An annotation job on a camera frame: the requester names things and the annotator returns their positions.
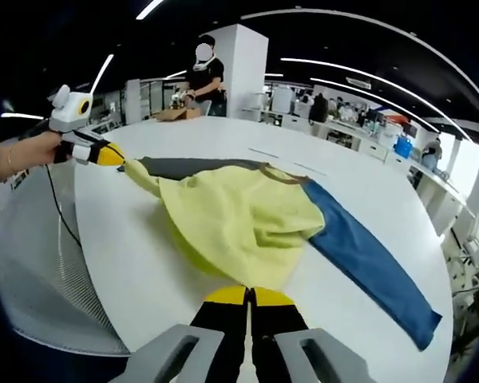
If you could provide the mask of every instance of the round table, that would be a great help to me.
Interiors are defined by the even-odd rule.
[[[128,158],[258,160],[320,183],[390,251],[443,319],[430,346],[419,352],[310,245],[283,292],[309,328],[323,328],[363,357],[378,383],[443,381],[453,331],[449,276],[440,240],[405,177],[337,144],[247,120],[148,120],[106,137]],[[130,351],[177,323],[189,324],[206,294],[232,284],[203,275],[184,260],[172,245],[160,202],[126,174],[89,164],[78,166],[75,177],[85,261],[97,296]]]

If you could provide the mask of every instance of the bracelet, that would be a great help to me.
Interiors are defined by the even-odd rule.
[[[9,152],[7,153],[7,163],[9,164],[9,168],[13,172],[13,174],[16,174],[18,173],[18,170],[14,169],[12,163],[10,162],[10,154],[12,151],[13,151],[13,146],[11,145],[11,147],[9,148]]]

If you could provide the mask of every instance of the black t-shirt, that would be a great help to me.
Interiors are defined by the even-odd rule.
[[[224,81],[224,64],[218,58],[211,61],[208,67],[202,71],[193,70],[193,65],[186,71],[186,81],[190,84],[190,89],[201,89],[213,82],[213,78],[219,77],[220,81]],[[222,93],[217,89],[210,93],[198,96],[196,101],[211,100],[213,102],[222,102],[224,99]]]

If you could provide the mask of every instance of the person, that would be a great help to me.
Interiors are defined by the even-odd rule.
[[[343,106],[344,100],[342,99],[342,97],[337,97],[337,111],[340,112]]]
[[[357,121],[358,120],[358,108],[355,108],[353,110],[353,121]]]
[[[187,89],[188,102],[195,101],[196,106],[201,108],[211,102],[208,115],[225,117],[226,98],[221,88],[224,64],[215,55],[215,44],[215,39],[207,34],[199,38],[196,63],[187,69],[183,89]]]
[[[351,109],[349,102],[345,103],[345,105],[341,107],[339,114],[342,121],[351,121],[354,119],[354,112],[353,109]]]
[[[44,132],[14,144],[0,144],[0,182],[23,170],[53,163],[60,143],[60,134]]]
[[[337,111],[337,103],[334,98],[328,100],[328,114],[333,114]]]
[[[441,159],[441,141],[437,137],[428,143],[422,151],[421,164],[434,172],[437,169],[438,161]]]
[[[361,110],[360,113],[358,114],[358,119],[357,119],[358,126],[363,127],[364,124],[366,123],[366,118],[367,118],[366,111]]]

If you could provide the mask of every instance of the window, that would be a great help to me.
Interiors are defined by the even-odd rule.
[[[443,172],[445,172],[447,165],[449,165],[455,140],[456,137],[452,134],[442,133],[440,135],[441,159],[438,161],[438,168]]]
[[[469,196],[478,172],[479,145],[463,140],[450,175],[450,182],[461,194]]]

